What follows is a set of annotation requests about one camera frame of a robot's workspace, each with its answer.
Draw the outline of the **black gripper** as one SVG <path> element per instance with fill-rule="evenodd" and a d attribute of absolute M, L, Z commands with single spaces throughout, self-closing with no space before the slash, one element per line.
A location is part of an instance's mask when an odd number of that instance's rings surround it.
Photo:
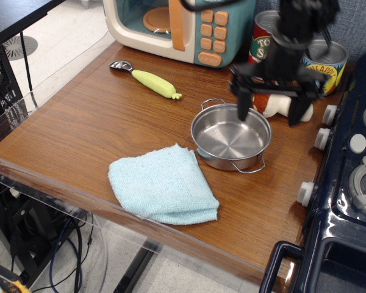
<path fill-rule="evenodd" d="M 231 67 L 231 92 L 237 97 L 237 114 L 245 121 L 252 104 L 252 93 L 274 93 L 292 97 L 289 126 L 311 120 L 312 99 L 323 96 L 328 76 L 306 68 L 301 59 L 308 43 L 272 39 L 267 57 L 259 63 L 237 63 Z"/>

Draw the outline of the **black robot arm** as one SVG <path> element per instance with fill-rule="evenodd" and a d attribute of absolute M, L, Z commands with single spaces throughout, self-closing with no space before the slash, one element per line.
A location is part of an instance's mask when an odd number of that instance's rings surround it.
<path fill-rule="evenodd" d="M 291 97 L 289 125 L 298 124 L 309 106 L 323 96 L 328 75 L 306 68 L 301 59 L 321 32 L 327 45 L 328 24 L 340 10 L 337 1 L 281 1 L 266 58 L 259 63 L 231 67 L 230 90 L 237 98 L 237 115 L 245 120 L 257 93 Z"/>

